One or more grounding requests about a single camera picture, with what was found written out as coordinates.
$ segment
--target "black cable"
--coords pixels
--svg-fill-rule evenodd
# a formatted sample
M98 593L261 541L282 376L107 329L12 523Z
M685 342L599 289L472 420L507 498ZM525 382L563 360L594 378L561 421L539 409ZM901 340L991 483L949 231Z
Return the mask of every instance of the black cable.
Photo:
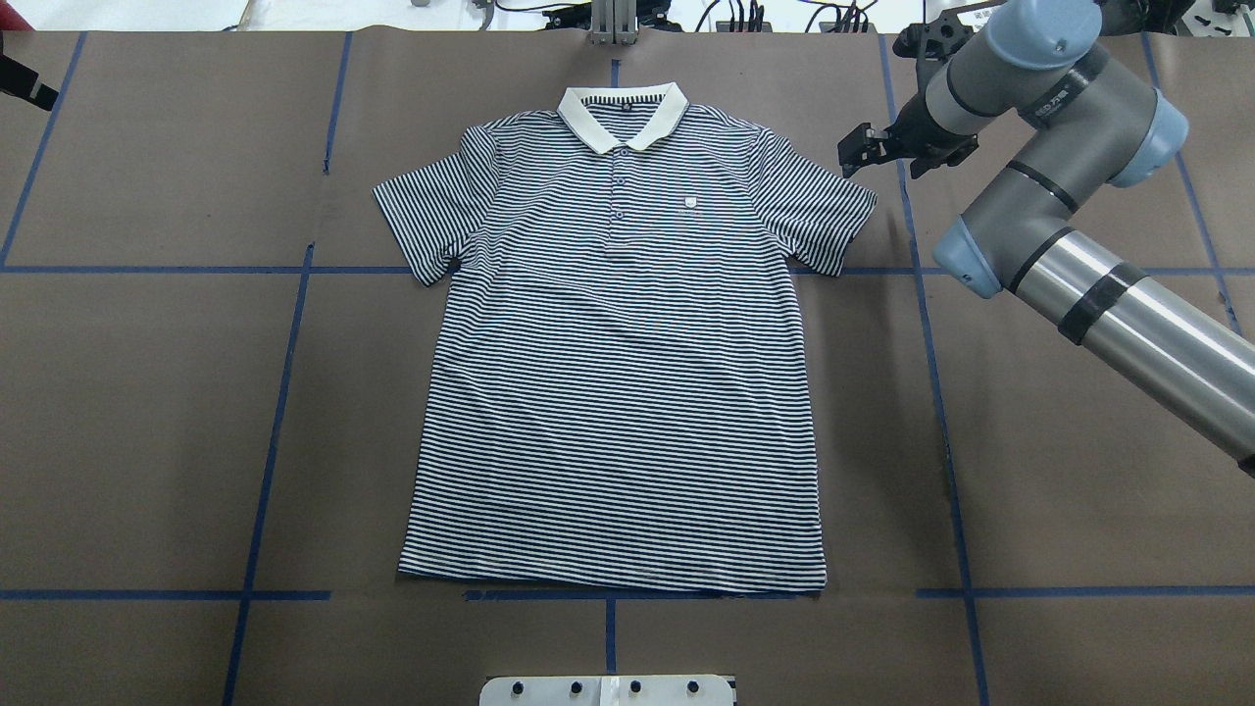
M863 18L862 29L860 31L863 34L871 29L871 16L867 15L867 10L871 10L876 3L880 3L880 0L871 0L871 3L867 3L865 8L858 8L858 14Z
M850 11L846 13L846 20L842 23L842 31L858 31L858 25L866 24L867 15L863 9L858 6L857 3L850 3Z
M814 14L811 15L811 21L806 23L806 29L802 30L802 34L809 33L811 31L811 26L814 25L814 19L820 16L820 13L827 10L828 8L833 8L833 9L837 10L837 21L840 23L841 21L841 5L833 5L832 3L823 3L814 11Z
M576 5L580 4L581 3L550 3L548 5L536 5L535 8L507 8L501 3L493 1L493 5L496 5L498 10L505 10L506 13L536 13L540 10L552 10L556 8L575 8Z
M707 5L705 11L702 13L702 19L698 20L698 24L697 24L697 26L693 28L693 31L702 31L702 25L704 25L705 24L705 19L710 16L710 10L714 10L714 6L718 5L720 1L722 0L714 0L714 3L710 3L709 5Z
M828 31L850 31L850 23L853 21L853 19L855 19L855 10L856 9L858 9L858 6L855 5L853 3L851 3L850 6L846 8L845 16L842 16L841 11L838 10L837 11L837 24L832 25L832 29L830 29Z

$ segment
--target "white collar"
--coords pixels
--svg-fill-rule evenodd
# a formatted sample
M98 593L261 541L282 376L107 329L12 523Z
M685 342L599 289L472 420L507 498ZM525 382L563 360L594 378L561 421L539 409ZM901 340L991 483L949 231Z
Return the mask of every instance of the white collar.
M629 102L633 98L645 98L661 95L663 100L649 118L645 127L636 137L628 142L621 142L592 117L592 113L584 105L586 98L610 98L616 102ZM680 93L680 87L674 83L661 85L645 85L640 88L567 88L562 102L557 107L557 114L562 117L566 125L585 144L597 154L605 154L620 144L626 144L641 152L650 144L671 134L675 125L689 107L689 99Z

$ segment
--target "robotic arm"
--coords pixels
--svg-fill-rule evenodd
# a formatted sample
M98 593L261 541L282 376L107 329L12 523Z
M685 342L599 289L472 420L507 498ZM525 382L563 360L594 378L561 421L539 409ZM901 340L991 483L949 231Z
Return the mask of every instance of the robotic arm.
M934 258L983 297L1007 288L1027 301L1255 477L1255 346L1068 224L1103 183L1133 186L1172 159L1188 132L1096 44L1101 26L1094 0L1010 0L885 132L863 123L842 139L842 168L954 166L1015 108L1037 134Z

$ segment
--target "polo shirt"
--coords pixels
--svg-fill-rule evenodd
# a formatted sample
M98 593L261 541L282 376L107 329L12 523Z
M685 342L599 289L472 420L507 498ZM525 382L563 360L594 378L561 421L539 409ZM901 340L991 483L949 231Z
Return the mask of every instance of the polo shirt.
M802 316L876 197L674 84L571 88L374 193L452 275L403 573L823 588Z

